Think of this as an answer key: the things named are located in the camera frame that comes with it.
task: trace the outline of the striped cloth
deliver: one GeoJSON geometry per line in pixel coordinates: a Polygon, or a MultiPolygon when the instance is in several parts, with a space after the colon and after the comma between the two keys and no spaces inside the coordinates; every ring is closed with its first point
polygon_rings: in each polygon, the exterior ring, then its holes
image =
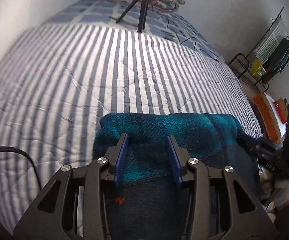
{"type": "MultiPolygon", "coordinates": [[[[28,152],[42,185],[63,164],[92,160],[99,120],[110,112],[232,114],[261,136],[230,68],[165,39],[45,24],[25,31],[0,63],[0,145],[28,152]]],[[[0,221],[10,232],[37,193],[26,159],[1,153],[0,221]]]]}

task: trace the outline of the bed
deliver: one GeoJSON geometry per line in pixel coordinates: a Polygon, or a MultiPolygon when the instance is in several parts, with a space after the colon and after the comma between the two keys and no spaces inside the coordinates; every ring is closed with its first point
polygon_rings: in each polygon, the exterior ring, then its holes
{"type": "MultiPolygon", "coordinates": [[[[232,114],[262,136],[239,81],[185,19],[149,11],[139,34],[138,8],[114,24],[124,6],[82,0],[25,31],[0,63],[0,146],[28,152],[43,185],[64,164],[92,161],[110,112],[232,114]]],[[[30,164],[1,153],[0,222],[9,232],[37,193],[30,164]]]]}

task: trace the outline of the dark garment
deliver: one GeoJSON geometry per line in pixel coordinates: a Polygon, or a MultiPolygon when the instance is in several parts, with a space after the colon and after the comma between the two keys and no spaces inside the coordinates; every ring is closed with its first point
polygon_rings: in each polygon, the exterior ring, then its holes
{"type": "MultiPolygon", "coordinates": [[[[179,147],[205,165],[234,167],[257,193],[258,165],[238,145],[236,138],[243,129],[232,115],[111,113],[100,124],[94,159],[116,145],[120,134],[129,135],[123,181],[106,192],[113,240],[180,239],[188,190],[177,188],[173,181],[165,146],[169,134],[175,136],[179,147]]],[[[211,235],[215,234],[214,210],[211,201],[211,235]]]]}

